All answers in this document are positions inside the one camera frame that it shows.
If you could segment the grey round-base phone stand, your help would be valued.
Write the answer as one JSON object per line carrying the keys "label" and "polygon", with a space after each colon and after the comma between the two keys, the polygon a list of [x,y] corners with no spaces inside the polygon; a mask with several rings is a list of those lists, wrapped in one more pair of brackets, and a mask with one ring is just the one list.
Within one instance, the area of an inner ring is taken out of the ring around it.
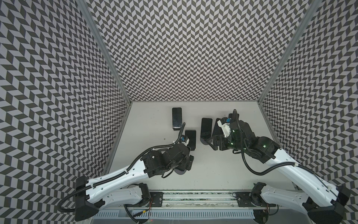
{"label": "grey round-base phone stand", "polygon": [[174,172],[176,174],[178,174],[178,175],[183,175],[183,174],[185,174],[187,172],[187,170],[186,169],[185,170],[179,170],[179,169],[175,168]]}

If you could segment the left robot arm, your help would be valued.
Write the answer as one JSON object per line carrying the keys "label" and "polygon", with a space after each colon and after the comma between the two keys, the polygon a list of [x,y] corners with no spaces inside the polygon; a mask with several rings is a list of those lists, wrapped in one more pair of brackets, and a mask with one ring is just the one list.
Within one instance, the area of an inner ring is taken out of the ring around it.
{"label": "left robot arm", "polygon": [[75,221],[96,215],[100,209],[110,205],[145,205],[150,200],[147,184],[140,180],[156,175],[164,176],[168,171],[185,173],[192,168],[194,156],[184,143],[159,150],[150,150],[133,166],[127,166],[102,177],[76,179]]}

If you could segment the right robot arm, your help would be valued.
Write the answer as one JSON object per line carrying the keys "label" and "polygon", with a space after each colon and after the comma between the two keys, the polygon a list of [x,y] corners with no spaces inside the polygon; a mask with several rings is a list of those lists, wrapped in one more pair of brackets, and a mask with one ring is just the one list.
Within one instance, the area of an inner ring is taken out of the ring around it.
{"label": "right robot arm", "polygon": [[298,188],[282,190],[257,182],[249,193],[253,206],[281,205],[307,215],[315,224],[339,224],[345,215],[351,191],[320,178],[313,170],[293,159],[268,137],[257,137],[248,123],[224,117],[217,121],[222,130],[204,142],[213,150],[233,150],[241,155],[245,167],[257,176],[277,170]]}

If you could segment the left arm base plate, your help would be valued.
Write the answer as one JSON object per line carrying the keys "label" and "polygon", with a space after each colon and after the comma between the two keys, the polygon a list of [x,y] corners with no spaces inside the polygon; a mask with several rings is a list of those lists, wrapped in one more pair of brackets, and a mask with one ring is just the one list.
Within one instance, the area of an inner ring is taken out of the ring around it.
{"label": "left arm base plate", "polygon": [[129,208],[144,208],[144,207],[149,207],[150,205],[152,205],[152,207],[162,207],[163,204],[163,197],[164,197],[164,192],[161,191],[154,191],[154,192],[150,192],[151,194],[151,198],[141,202],[141,203],[137,203],[134,205],[128,204],[127,207]]}

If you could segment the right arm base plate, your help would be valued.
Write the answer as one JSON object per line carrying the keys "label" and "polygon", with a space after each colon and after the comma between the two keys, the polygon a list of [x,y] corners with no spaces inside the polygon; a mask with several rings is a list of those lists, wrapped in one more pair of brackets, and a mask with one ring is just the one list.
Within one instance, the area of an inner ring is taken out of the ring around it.
{"label": "right arm base plate", "polygon": [[271,208],[277,206],[276,204],[266,203],[260,195],[248,191],[234,192],[232,196],[236,199],[239,207]]}

